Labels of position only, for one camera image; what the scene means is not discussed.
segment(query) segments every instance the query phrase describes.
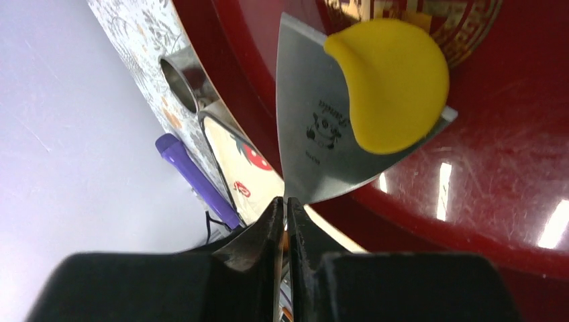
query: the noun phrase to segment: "floral pattern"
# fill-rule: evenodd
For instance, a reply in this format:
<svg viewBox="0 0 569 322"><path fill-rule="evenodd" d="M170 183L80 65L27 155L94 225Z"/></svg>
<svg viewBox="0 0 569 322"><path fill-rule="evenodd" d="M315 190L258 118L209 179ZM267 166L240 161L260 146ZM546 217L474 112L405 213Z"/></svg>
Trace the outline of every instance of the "floral pattern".
<svg viewBox="0 0 569 322"><path fill-rule="evenodd" d="M198 167L229 200L197 116L170 92L161 56L189 46L169 0L87 0L164 130L176 133Z"/></svg>

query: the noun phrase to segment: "purple marker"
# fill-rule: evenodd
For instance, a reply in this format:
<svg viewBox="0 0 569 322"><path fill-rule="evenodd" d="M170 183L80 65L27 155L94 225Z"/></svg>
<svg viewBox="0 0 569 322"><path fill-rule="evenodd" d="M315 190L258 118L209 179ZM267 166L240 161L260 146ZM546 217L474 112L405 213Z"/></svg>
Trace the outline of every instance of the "purple marker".
<svg viewBox="0 0 569 322"><path fill-rule="evenodd" d="M184 144L178 138L170 133L164 134L156 140L156 149L158 149L158 152L166 161L178 169L182 176L186 178L189 184L229 228L235 229L240 225L236 211L190 159Z"/></svg>

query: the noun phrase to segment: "cartoon face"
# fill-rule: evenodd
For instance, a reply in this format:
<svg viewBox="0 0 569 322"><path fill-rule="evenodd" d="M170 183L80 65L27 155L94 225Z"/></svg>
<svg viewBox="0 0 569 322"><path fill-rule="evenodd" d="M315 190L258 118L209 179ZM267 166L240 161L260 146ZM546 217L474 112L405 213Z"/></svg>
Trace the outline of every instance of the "cartoon face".
<svg viewBox="0 0 569 322"><path fill-rule="evenodd" d="M342 137L336 124L331 123L326 117L313 113L314 123L306 130L307 138L313 140L318 146L334 149L334 144Z"/></svg>

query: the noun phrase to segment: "metal cylinder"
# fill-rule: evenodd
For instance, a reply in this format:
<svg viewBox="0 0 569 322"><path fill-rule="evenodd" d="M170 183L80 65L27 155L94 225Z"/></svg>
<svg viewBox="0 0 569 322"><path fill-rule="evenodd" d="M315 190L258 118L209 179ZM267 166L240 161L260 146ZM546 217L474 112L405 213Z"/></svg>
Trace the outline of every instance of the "metal cylinder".
<svg viewBox="0 0 569 322"><path fill-rule="evenodd" d="M190 112L219 99L191 46L161 57L160 67L170 90Z"/></svg>

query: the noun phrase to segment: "purple handle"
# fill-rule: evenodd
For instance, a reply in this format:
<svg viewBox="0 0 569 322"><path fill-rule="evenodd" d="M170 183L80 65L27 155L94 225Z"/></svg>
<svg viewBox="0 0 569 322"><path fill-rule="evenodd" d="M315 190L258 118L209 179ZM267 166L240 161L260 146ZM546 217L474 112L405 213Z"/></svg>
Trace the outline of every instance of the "purple handle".
<svg viewBox="0 0 569 322"><path fill-rule="evenodd" d="M160 155L170 162L186 178L190 185L201 195L203 200L215 211L217 216L234 229L240 225L237 213L229 205L217 189L207 180L199 168L186 153L184 144L170 133L156 140L156 149Z"/></svg>

